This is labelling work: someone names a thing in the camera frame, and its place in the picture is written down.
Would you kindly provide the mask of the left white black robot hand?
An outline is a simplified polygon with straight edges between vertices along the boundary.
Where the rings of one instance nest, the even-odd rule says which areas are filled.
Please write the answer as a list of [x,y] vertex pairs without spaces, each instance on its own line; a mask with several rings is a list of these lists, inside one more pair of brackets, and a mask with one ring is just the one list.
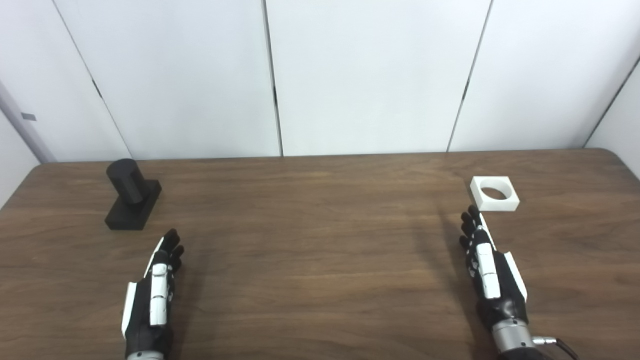
[[170,324],[175,275],[185,248],[174,228],[158,242],[140,281],[127,285],[121,332],[126,360],[167,360],[173,349]]

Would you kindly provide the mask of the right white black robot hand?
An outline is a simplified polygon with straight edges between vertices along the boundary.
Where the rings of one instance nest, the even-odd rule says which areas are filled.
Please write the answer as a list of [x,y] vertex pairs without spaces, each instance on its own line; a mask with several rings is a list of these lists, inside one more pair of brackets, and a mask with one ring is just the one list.
[[489,228],[477,206],[471,205],[461,215],[460,246],[473,288],[478,296],[477,313],[487,330],[499,322],[530,322],[526,296],[510,253],[496,248]]

